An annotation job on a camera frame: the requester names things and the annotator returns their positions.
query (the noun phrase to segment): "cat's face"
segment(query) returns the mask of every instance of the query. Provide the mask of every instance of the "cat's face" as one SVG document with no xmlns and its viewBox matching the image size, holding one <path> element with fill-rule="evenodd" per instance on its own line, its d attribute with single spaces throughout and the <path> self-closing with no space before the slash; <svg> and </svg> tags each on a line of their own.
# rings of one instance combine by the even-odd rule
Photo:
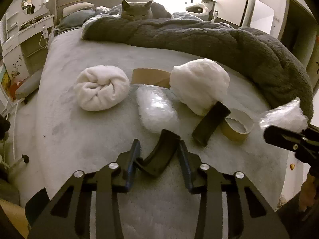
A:
<svg viewBox="0 0 319 239">
<path fill-rule="evenodd" d="M 152 2 L 153 1 L 151 0 L 147 3 L 128 3 L 127 1 L 123 0 L 121 18 L 129 21 L 152 19 Z"/>
</svg>

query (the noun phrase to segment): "vanity table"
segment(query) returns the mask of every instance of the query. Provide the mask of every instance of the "vanity table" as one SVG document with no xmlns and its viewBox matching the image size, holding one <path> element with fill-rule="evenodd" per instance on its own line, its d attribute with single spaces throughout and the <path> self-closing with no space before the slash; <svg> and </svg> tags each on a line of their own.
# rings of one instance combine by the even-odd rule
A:
<svg viewBox="0 0 319 239">
<path fill-rule="evenodd" d="M 46 38 L 54 26 L 47 2 L 18 0 L 6 12 L 8 39 L 2 44 L 2 56 L 11 85 L 44 66 L 48 53 Z"/>
</svg>

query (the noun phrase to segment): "caster wheel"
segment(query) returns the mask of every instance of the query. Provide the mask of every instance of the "caster wheel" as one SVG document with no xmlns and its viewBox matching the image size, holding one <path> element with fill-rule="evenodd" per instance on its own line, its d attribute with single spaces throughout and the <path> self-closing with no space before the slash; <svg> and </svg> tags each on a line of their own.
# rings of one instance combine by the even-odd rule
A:
<svg viewBox="0 0 319 239">
<path fill-rule="evenodd" d="M 30 161 L 30 159 L 29 159 L 29 157 L 27 156 L 27 155 L 21 155 L 22 156 L 22 158 L 23 158 L 23 161 L 27 164 L 29 161 Z"/>
</svg>

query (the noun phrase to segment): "cat's ear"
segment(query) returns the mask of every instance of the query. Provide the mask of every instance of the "cat's ear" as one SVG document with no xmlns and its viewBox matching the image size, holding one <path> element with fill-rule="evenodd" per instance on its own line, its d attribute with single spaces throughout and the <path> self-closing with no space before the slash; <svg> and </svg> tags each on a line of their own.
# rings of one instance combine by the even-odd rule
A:
<svg viewBox="0 0 319 239">
<path fill-rule="evenodd" d="M 123 8 L 123 10 L 125 11 L 129 7 L 130 7 L 129 3 L 127 1 L 125 1 L 125 0 L 122 0 L 122 8 Z"/>
<path fill-rule="evenodd" d="M 151 5 L 152 5 L 152 2 L 153 2 L 153 0 L 150 0 L 144 6 L 149 9 L 151 7 Z"/>
</svg>

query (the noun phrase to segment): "bedside table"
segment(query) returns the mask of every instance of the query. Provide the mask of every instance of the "bedside table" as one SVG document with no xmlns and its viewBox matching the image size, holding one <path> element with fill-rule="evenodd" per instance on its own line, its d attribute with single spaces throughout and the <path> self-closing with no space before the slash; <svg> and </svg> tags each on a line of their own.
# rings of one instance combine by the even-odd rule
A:
<svg viewBox="0 0 319 239">
<path fill-rule="evenodd" d="M 51 32 L 53 17 L 44 17 L 3 43 L 3 61 L 12 82 L 22 81 L 44 66 L 48 50 L 42 30 Z"/>
</svg>

